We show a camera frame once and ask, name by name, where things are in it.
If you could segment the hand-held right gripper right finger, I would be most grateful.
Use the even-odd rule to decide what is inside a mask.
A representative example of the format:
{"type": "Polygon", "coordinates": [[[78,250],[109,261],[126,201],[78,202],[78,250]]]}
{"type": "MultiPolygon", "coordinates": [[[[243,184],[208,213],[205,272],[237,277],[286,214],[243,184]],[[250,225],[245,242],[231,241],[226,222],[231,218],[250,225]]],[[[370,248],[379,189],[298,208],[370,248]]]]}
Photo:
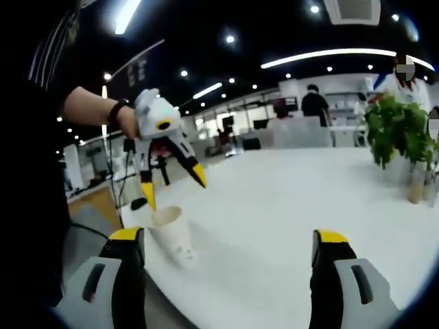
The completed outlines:
{"type": "Polygon", "coordinates": [[[340,233],[313,231],[310,328],[390,328],[400,314],[390,284],[340,233]]]}

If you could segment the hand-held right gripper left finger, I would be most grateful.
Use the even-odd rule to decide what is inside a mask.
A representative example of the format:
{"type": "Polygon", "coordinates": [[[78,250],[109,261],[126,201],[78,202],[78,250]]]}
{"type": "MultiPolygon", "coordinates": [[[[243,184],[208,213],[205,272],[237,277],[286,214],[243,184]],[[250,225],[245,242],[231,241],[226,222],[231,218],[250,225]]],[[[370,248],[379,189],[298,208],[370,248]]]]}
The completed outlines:
{"type": "Polygon", "coordinates": [[[68,328],[146,328],[144,229],[111,234],[73,274],[56,313],[68,328]]]}

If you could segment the person's left hand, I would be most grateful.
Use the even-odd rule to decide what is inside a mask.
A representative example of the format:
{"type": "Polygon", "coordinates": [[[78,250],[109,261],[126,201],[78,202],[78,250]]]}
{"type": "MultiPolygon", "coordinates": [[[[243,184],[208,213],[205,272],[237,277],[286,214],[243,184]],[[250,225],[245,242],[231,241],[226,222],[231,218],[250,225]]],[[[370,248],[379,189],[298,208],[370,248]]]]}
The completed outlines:
{"type": "Polygon", "coordinates": [[[124,106],[119,110],[117,122],[121,132],[127,139],[134,140],[139,136],[139,126],[131,107],[124,106]]]}

